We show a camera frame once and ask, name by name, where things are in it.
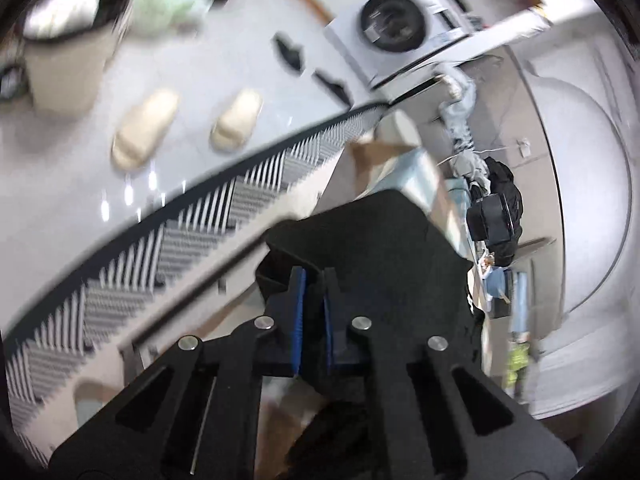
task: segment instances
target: trash bin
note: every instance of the trash bin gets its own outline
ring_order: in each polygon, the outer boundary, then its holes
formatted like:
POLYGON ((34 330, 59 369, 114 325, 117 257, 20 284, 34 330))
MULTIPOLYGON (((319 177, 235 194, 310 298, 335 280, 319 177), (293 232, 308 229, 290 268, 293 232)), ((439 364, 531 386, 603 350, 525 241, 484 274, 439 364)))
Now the trash bin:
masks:
POLYGON ((100 0, 91 27, 57 38, 24 39, 24 63, 36 110, 79 117, 94 105, 107 61, 124 33, 129 0, 100 0))

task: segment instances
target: zigzag pattern rug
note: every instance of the zigzag pattern rug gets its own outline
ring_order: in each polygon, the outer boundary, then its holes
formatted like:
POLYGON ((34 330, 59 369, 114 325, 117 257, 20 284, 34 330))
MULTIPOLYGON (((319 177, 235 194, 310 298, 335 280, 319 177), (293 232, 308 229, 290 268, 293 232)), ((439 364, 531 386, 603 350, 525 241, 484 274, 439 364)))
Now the zigzag pattern rug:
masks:
POLYGON ((210 176, 100 248, 33 305, 5 346, 12 423, 36 458, 42 453, 20 428, 95 348, 387 109, 352 110, 210 176))

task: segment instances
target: white floor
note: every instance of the white floor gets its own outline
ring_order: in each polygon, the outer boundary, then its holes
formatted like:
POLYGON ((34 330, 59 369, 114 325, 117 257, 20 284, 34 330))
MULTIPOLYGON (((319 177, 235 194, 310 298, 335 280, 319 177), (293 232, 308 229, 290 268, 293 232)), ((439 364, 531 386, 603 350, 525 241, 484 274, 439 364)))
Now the white floor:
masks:
POLYGON ((343 112, 312 79, 316 68, 344 80, 356 106, 371 100, 303 0, 229 0, 214 7, 196 38, 127 38, 98 102, 81 120, 39 117, 28 106, 0 108, 0 330, 6 334, 29 302, 163 193, 169 200, 206 174, 343 112), (302 76, 276 58, 276 32, 304 47, 302 76), (178 117, 151 164, 121 174, 110 161, 114 131, 127 109, 160 85, 181 94, 178 117), (216 153, 211 125, 245 87, 265 99, 255 133, 239 153, 216 153), (129 184, 132 199, 125 197, 129 184))

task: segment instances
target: black backpack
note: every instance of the black backpack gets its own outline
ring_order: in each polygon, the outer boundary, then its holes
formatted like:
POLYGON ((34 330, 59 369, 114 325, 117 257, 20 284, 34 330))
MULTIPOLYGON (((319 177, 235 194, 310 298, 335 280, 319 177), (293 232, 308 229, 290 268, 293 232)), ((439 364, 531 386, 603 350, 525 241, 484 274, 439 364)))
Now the black backpack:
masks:
POLYGON ((518 241, 522 236, 522 227, 520 226, 520 218, 523 213, 522 195, 513 183, 513 173, 511 173, 507 165, 498 162, 490 156, 484 161, 489 168, 491 193, 497 193, 504 197, 511 215, 511 222, 513 223, 513 238, 511 238, 511 240, 487 246, 487 248, 495 256, 496 266, 508 267, 513 261, 513 257, 518 249, 518 241))

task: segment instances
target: washing machine door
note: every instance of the washing machine door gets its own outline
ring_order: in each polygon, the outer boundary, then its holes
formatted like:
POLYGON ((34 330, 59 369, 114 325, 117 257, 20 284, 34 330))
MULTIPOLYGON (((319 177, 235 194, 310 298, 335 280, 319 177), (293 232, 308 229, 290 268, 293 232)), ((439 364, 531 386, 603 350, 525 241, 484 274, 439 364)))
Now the washing machine door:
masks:
POLYGON ((408 52, 427 36, 427 22, 412 0, 369 0, 360 12, 365 41, 387 52, 408 52))

